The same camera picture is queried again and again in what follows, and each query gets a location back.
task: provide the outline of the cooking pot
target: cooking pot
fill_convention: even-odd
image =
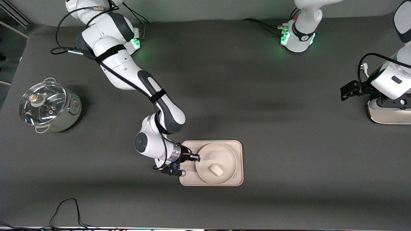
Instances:
[[[35,126],[37,133],[60,132],[74,124],[81,112],[78,95],[54,78],[32,86],[18,104],[20,118]]]

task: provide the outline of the gray wall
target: gray wall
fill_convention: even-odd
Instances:
[[[57,25],[67,13],[64,0],[9,0],[36,24]],[[152,22],[195,20],[240,20],[243,18],[286,18],[293,0],[125,0],[127,5]],[[393,13],[402,0],[345,0],[324,6],[328,18],[381,16]],[[119,10],[133,23],[136,20]],[[72,17],[63,25],[82,25]]]

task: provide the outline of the pot handle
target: pot handle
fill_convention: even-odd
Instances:
[[[53,82],[55,82],[55,78],[53,78],[53,77],[46,78],[46,79],[44,79],[44,80],[43,80],[43,82],[47,82],[49,79],[52,79],[52,80],[53,80]]]
[[[37,133],[42,134],[48,131],[49,128],[50,128],[50,124],[44,125],[44,126],[36,126],[35,130]]]

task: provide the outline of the tabletop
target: tabletop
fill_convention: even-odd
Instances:
[[[61,28],[61,44],[74,46],[82,30]],[[133,145],[151,103],[112,86],[92,60],[51,55],[55,27],[35,25],[0,111],[0,220],[45,226],[74,197],[95,226],[410,230],[410,127],[373,123],[368,97],[341,102],[339,92],[364,54],[403,46],[392,15],[324,19],[304,53],[250,21],[145,32],[133,59],[187,117],[169,138],[240,141],[243,184],[184,187],[152,170]],[[372,72],[383,60],[366,62]],[[18,102],[47,77],[77,93],[83,110],[71,129],[36,134]],[[64,204],[55,225],[76,224],[74,204]]]

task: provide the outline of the round plate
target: round plate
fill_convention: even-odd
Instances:
[[[196,162],[196,170],[201,179],[212,185],[220,185],[230,180],[236,173],[237,158],[233,150],[222,143],[210,143],[199,151],[200,162]],[[214,174],[210,167],[218,164],[223,171],[221,176]]]

